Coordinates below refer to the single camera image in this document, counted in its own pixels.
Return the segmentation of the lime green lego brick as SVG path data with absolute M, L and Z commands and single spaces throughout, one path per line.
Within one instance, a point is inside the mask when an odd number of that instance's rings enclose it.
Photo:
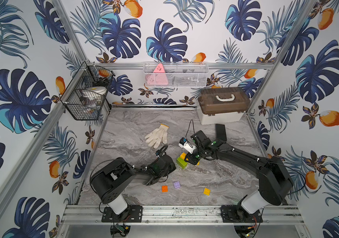
M 176 163 L 177 163 L 177 165 L 178 165 L 181 169 L 186 169 L 187 166 L 188 166 L 188 163 L 187 163 L 186 161 L 184 161 L 184 159 L 182 159 L 182 158 L 180 158 L 180 157 L 178 157 L 178 158 L 176 159 Z

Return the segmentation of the yellow long lego brick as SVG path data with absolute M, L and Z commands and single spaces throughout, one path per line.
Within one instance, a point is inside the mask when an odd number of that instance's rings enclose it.
M 186 158 L 186 155 L 187 155 L 186 153 L 182 153 L 182 154 L 180 155 L 180 158 L 184 160 L 184 159 Z

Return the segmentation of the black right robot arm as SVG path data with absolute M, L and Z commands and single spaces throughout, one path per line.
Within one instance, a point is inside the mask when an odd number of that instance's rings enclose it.
M 197 165 L 201 159 L 222 160 L 244 169 L 259 180 L 258 190 L 244 196 L 237 204 L 239 210 L 248 214 L 254 214 L 268 205 L 280 206 L 294 185 L 281 159 L 272 161 L 228 144 L 224 125 L 216 129 L 214 140 L 203 131 L 193 134 L 191 140 L 194 145 L 184 137 L 179 141 L 179 146 L 188 152 L 185 162 Z

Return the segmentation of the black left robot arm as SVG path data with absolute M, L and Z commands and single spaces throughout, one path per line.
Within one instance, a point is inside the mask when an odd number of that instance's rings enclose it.
M 131 183 L 154 185 L 176 170 L 171 157 L 164 154 L 143 168 L 135 168 L 122 157 L 109 163 L 90 176 L 92 190 L 98 195 L 102 204 L 106 204 L 114 214 L 120 215 L 128 208 L 122 192 Z

